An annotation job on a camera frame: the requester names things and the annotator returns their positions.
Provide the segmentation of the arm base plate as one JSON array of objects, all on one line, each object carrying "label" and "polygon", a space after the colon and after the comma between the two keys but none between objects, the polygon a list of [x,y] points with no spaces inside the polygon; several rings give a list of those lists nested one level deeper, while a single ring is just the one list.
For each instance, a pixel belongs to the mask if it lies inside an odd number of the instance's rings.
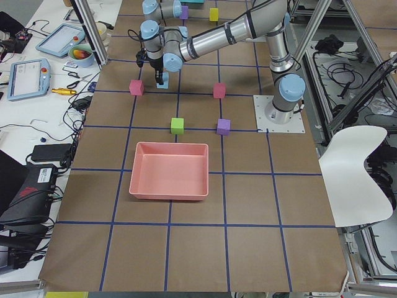
[{"label": "arm base plate", "polygon": [[257,131],[260,133],[305,133],[299,103],[292,111],[281,112],[272,95],[253,95]]}]

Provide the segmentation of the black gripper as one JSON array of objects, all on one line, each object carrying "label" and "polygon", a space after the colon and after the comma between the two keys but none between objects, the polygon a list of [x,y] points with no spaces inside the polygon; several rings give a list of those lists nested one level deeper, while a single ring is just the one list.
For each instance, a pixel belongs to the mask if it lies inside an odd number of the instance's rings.
[{"label": "black gripper", "polygon": [[136,54],[136,64],[139,68],[142,68],[145,62],[148,62],[150,66],[154,69],[154,77],[156,80],[156,83],[158,85],[163,85],[164,80],[163,80],[163,59],[162,58],[150,58],[148,56],[147,51],[139,51]]}]

